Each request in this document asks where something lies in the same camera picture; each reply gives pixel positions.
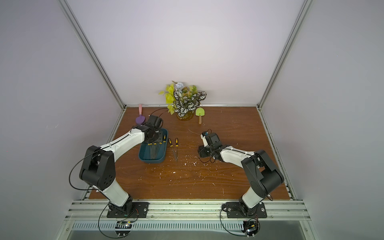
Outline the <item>teal plastic storage box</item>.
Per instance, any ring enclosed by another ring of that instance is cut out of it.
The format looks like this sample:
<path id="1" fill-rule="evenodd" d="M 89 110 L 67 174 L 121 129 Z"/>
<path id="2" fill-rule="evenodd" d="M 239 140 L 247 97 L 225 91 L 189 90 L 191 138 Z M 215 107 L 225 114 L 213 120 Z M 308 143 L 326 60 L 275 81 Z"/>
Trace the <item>teal plastic storage box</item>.
<path id="1" fill-rule="evenodd" d="M 147 164 L 159 164 L 165 160 L 167 151 L 168 130 L 161 129 L 159 138 L 154 143 L 142 143 L 139 151 L 139 159 Z"/>

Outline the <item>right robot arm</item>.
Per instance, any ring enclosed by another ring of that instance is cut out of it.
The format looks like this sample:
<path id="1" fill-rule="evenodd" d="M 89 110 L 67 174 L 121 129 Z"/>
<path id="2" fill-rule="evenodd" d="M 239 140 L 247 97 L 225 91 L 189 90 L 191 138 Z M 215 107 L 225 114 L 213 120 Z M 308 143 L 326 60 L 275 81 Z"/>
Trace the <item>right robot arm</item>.
<path id="1" fill-rule="evenodd" d="M 200 158 L 209 157 L 244 170 L 250 183 L 250 188 L 239 200 L 240 211 L 244 215 L 250 215 L 256 206 L 284 183 L 283 174 L 266 151 L 244 151 L 224 145 L 215 133 L 203 132 L 201 139 L 203 145 L 198 150 Z"/>

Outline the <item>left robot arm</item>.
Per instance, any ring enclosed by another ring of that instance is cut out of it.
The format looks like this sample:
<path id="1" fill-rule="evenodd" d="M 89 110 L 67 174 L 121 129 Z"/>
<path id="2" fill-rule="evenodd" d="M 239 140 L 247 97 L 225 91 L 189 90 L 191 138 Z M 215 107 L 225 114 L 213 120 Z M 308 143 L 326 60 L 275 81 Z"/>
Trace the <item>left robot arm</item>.
<path id="1" fill-rule="evenodd" d="M 109 200 L 112 210 L 118 210 L 122 215 L 133 211 L 132 197 L 116 180 L 116 161 L 133 147 L 158 140 L 162 126 L 163 119 L 150 115 L 148 121 L 132 127 L 114 141 L 87 149 L 79 177 L 100 191 Z"/>

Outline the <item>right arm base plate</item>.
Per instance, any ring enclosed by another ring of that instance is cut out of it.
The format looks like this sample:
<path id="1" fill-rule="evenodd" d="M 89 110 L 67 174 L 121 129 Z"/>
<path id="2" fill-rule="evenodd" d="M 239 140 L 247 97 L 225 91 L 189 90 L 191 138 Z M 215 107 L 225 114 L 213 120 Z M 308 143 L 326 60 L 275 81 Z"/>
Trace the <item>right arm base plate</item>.
<path id="1" fill-rule="evenodd" d="M 253 208 L 249 208 L 244 203 L 226 202 L 222 204 L 222 210 L 227 214 L 229 219 L 266 219 L 268 217 L 264 203 L 258 203 Z"/>

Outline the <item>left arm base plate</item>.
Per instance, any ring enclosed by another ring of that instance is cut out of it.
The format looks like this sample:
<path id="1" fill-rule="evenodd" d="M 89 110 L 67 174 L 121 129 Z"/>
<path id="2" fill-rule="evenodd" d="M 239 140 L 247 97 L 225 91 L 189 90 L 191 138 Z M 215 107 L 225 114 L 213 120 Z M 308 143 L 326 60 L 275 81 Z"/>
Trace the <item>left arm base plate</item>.
<path id="1" fill-rule="evenodd" d="M 126 202 L 122 207 L 109 203 L 107 218 L 146 218 L 149 202 Z"/>

